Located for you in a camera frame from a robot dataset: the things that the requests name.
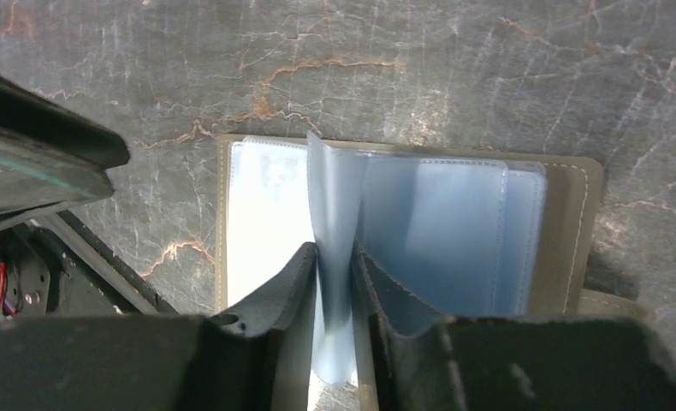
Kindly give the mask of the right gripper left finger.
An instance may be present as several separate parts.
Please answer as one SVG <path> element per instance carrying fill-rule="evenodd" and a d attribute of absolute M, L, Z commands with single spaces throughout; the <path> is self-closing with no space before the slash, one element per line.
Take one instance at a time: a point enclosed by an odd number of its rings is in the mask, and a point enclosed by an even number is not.
<path fill-rule="evenodd" d="M 0 410 L 304 410 L 317 250 L 212 317 L 115 314 L 0 326 Z"/>

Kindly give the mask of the white patterned credit card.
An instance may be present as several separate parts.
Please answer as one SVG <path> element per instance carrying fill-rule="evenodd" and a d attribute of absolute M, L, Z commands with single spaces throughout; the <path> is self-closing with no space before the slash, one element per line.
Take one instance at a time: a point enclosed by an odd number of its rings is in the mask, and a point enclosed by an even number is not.
<path fill-rule="evenodd" d="M 270 280 L 313 240 L 303 146 L 239 141 L 231 148 L 227 303 Z"/>

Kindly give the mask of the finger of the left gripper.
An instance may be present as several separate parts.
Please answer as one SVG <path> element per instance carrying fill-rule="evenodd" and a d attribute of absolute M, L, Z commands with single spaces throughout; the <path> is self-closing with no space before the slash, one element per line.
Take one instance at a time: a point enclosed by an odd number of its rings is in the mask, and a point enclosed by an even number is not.
<path fill-rule="evenodd" d="M 109 198 L 129 159 L 119 134 L 0 76 L 0 231 Z"/>

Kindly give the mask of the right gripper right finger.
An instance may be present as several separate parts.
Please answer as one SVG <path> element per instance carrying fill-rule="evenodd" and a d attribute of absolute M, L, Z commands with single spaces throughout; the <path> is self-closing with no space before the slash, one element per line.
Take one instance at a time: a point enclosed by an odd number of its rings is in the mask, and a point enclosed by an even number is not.
<path fill-rule="evenodd" d="M 676 410 L 676 365 L 628 316 L 443 315 L 352 255 L 364 410 Z"/>

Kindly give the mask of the grey card holder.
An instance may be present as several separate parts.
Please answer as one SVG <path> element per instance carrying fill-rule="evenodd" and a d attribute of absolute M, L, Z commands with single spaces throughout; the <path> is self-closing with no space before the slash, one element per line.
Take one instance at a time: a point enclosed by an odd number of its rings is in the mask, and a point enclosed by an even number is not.
<path fill-rule="evenodd" d="M 633 302 L 582 286 L 602 188 L 597 161 L 328 142 L 314 134 L 218 141 L 217 290 L 223 311 L 231 307 L 231 148 L 249 140 L 307 151 L 313 232 L 307 242 L 317 250 L 310 376 L 336 383 L 358 376 L 355 247 L 443 315 L 617 315 L 644 323 L 646 312 Z"/>

